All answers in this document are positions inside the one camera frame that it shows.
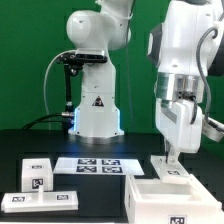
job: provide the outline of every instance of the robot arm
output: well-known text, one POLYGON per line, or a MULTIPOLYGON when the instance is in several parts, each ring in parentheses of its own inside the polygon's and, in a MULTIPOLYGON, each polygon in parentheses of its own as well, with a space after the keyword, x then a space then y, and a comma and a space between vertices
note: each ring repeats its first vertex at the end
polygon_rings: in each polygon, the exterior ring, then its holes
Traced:
POLYGON ((197 103, 207 88, 202 75, 223 38, 222 14, 221 0, 172 0, 165 22, 150 34, 148 55, 158 67, 156 126, 165 138, 168 166, 179 166, 181 152, 200 147, 203 115, 197 103))
POLYGON ((134 2, 97 0, 100 13, 76 11, 68 19, 68 37, 76 52, 81 52, 83 62, 81 102, 75 109, 74 127, 69 130, 76 140, 104 144, 119 141, 124 134, 120 129, 120 112, 114 104, 116 70, 109 50, 120 49, 128 43, 134 2), (89 57, 102 56, 106 58, 104 63, 89 61, 89 57))

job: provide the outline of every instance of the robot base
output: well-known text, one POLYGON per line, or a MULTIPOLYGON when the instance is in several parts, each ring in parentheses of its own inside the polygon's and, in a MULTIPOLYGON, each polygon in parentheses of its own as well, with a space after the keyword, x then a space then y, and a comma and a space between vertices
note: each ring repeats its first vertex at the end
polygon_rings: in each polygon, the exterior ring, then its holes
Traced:
POLYGON ((117 135, 109 138, 83 137, 81 135, 69 134, 69 139, 86 144, 111 144, 124 141, 124 135, 117 135))
POLYGON ((192 174, 186 185, 127 176, 125 207, 130 223, 224 223, 222 204, 192 174))

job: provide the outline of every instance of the green backdrop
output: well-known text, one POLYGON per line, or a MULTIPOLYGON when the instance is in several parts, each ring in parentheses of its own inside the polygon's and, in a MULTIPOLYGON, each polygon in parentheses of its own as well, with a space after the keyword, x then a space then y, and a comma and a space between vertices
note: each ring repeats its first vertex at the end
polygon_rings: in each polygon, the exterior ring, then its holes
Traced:
MULTIPOLYGON (((134 125, 129 107, 127 51, 111 52, 117 69, 116 105, 121 111, 121 128, 125 132, 158 132, 153 93, 157 71, 146 53, 149 32, 164 21, 168 3, 169 0, 137 0, 134 8, 132 39, 128 46, 134 125)), ((99 11, 94 0, 1 0, 0 129, 18 129, 46 114, 43 101, 46 68, 58 53, 74 49, 65 31, 66 22, 72 12, 86 9, 99 11)), ((79 75, 72 80, 75 106, 80 102, 81 78, 79 75)), ((224 122, 224 77, 209 77, 208 80, 213 96, 211 116, 224 122)), ((64 95, 63 66, 54 65, 47 86, 51 113, 64 110, 64 95)), ((203 137, 202 144, 224 158, 222 142, 214 143, 203 137)))

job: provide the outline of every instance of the white container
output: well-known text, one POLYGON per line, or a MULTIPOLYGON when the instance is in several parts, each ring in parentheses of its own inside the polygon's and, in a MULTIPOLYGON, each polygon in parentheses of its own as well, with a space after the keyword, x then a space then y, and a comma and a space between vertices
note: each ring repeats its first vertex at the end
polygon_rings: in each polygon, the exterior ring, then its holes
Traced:
POLYGON ((129 223, 224 223, 222 204, 193 175, 186 185, 127 176, 125 207, 129 223))
POLYGON ((53 173, 49 159, 24 159, 22 166, 22 192, 53 191, 53 173))

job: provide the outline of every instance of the table surface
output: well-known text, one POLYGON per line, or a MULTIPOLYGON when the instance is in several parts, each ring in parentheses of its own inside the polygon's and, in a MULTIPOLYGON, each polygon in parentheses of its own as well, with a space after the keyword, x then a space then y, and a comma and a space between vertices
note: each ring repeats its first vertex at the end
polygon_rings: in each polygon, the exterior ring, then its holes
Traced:
MULTIPOLYGON (((25 158, 49 158, 54 168, 58 157, 138 159, 143 177, 157 177, 151 155, 163 155, 159 134, 126 134, 124 141, 89 145, 69 140, 61 131, 0 131, 0 201, 4 193, 21 192, 21 167, 25 158)), ((224 161, 200 149, 180 156, 182 165, 224 203, 224 161)), ((78 211, 3 213, 5 222, 117 222, 127 223, 124 207, 124 176, 54 175, 54 190, 76 190, 78 211)))

